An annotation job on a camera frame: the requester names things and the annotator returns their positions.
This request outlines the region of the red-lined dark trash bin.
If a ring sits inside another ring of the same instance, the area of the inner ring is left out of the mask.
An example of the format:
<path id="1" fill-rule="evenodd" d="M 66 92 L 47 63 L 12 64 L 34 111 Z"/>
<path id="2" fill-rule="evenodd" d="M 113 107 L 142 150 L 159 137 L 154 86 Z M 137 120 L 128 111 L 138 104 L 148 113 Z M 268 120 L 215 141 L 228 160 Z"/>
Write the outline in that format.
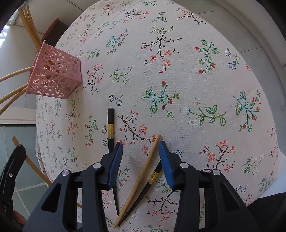
<path id="1" fill-rule="evenodd" d="M 55 46 L 67 29 L 68 26 L 57 18 L 43 35 L 41 41 L 46 41 L 46 44 Z"/>

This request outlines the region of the black gold-banded chopstick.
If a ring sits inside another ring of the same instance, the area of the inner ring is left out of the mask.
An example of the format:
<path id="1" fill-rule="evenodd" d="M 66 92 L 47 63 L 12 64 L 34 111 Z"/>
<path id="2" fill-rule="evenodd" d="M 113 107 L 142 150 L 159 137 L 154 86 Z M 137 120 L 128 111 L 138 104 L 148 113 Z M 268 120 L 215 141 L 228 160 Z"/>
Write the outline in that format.
<path id="1" fill-rule="evenodd" d="M 108 108 L 108 151 L 111 153 L 114 150 L 114 109 Z M 114 195 L 114 203 L 117 215 L 119 215 L 119 205 L 117 197 L 117 187 L 116 184 L 112 187 Z"/>
<path id="2" fill-rule="evenodd" d="M 132 213 L 132 211 L 137 207 L 137 205 L 140 203 L 140 201 L 143 199 L 143 197 L 145 196 L 145 194 L 147 193 L 147 191 L 150 189 L 150 187 L 153 185 L 153 183 L 155 182 L 158 174 L 161 172 L 162 170 L 162 164 L 161 162 L 159 162 L 155 168 L 155 170 L 153 171 L 151 177 L 149 178 L 148 182 L 146 183 L 146 185 L 144 186 L 144 188 L 142 189 L 141 193 L 139 194 L 139 196 L 137 197 L 136 201 L 133 203 L 133 205 L 131 206 L 131 208 L 127 211 L 127 213 L 124 215 L 124 217 L 120 220 L 118 226 L 120 226 L 124 220 L 127 219 L 127 217 Z"/>

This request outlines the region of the pink perforated utensil holder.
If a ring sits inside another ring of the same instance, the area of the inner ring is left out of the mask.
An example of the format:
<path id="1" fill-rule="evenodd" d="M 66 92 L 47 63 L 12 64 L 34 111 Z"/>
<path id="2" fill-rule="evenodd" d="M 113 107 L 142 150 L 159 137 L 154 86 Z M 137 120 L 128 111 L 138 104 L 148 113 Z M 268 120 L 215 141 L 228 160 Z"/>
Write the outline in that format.
<path id="1" fill-rule="evenodd" d="M 45 42 L 32 66 L 27 94 L 65 99 L 82 83 L 80 59 Z"/>

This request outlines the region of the floral tablecloth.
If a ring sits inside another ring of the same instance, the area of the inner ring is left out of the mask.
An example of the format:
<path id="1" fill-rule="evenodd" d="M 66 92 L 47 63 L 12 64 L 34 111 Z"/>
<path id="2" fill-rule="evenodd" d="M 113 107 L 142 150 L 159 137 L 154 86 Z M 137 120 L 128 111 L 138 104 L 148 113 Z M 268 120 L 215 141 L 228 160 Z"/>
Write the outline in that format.
<path id="1" fill-rule="evenodd" d="M 239 52 L 211 24 L 172 1 L 99 1 L 57 43 L 81 60 L 66 99 L 37 98 L 43 168 L 54 180 L 108 152 L 107 109 L 123 145 L 123 206 L 157 135 L 182 161 L 218 169 L 246 206 L 277 178 L 282 159 L 272 112 Z"/>

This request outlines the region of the light wooden chopstick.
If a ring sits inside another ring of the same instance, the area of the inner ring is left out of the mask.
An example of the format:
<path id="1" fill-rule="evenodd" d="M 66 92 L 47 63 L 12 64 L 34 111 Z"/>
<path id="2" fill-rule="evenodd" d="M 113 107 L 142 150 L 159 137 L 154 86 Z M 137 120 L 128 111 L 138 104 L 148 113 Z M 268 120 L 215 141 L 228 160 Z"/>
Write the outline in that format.
<path id="1" fill-rule="evenodd" d="M 141 171 L 138 173 L 136 182 L 133 185 L 133 188 L 132 188 L 132 190 L 131 190 L 131 192 L 130 192 L 130 194 L 129 194 L 129 196 L 128 196 L 125 204 L 124 204 L 124 207 L 122 208 L 119 216 L 117 217 L 117 219 L 116 219 L 116 221 L 115 221 L 115 223 L 113 225 L 114 229 L 116 229 L 118 227 L 119 222 L 122 220 L 123 216 L 126 214 L 127 210 L 129 209 L 129 206 L 132 203 L 132 200 L 133 200 L 133 198 L 134 198 L 134 196 L 135 196 L 135 194 L 136 194 L 140 184 L 142 183 L 146 173 L 148 172 L 149 166 L 151 165 L 151 161 L 152 161 L 152 159 L 154 157 L 154 153 L 155 153 L 155 150 L 157 148 L 157 145 L 159 143 L 160 138 L 161 138 L 161 135 L 157 135 L 156 136 L 156 140 L 154 142 L 154 145 L 152 146 L 151 151 L 150 151 L 150 153 L 149 153 L 149 155 L 148 155 L 148 157 L 147 157 L 147 159 L 146 159 L 146 161 L 145 161 Z"/>

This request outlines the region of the wooden chopstick in holder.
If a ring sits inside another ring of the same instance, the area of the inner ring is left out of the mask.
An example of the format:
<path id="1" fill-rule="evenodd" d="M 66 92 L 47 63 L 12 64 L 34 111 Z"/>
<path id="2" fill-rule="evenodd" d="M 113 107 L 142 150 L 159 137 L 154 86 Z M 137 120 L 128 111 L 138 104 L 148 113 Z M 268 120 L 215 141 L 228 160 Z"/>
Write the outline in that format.
<path id="1" fill-rule="evenodd" d="M 0 104 L 2 104 L 3 102 L 7 101 L 9 99 L 9 101 L 1 108 L 0 111 L 0 115 L 2 115 L 5 110 L 11 106 L 18 98 L 20 98 L 23 94 L 26 93 L 27 91 L 27 84 L 13 90 L 12 92 L 6 94 L 4 97 L 1 98 L 0 100 Z"/>
<path id="2" fill-rule="evenodd" d="M 22 23 L 23 23 L 26 31 L 28 32 L 33 44 L 35 45 L 37 51 L 40 51 L 40 49 L 42 47 L 42 42 L 41 42 L 41 39 L 40 39 L 38 32 L 35 28 L 33 18 L 31 17 L 29 6 L 27 5 L 24 7 L 20 7 L 18 9 L 18 13 L 19 13 L 20 18 L 22 20 Z"/>
<path id="3" fill-rule="evenodd" d="M 34 69 L 34 66 L 27 67 L 27 68 L 24 68 L 24 69 L 21 69 L 21 70 L 17 70 L 17 71 L 12 72 L 12 73 L 10 73 L 10 74 L 4 76 L 4 77 L 1 77 L 1 78 L 0 78 L 0 82 L 5 81 L 5 80 L 7 80 L 7 79 L 9 79 L 9 78 L 11 78 L 11 77 L 14 77 L 14 76 L 16 76 L 16 75 L 23 74 L 23 73 L 25 73 L 25 72 L 29 72 L 29 71 L 31 71 L 31 70 L 33 70 L 33 69 Z"/>

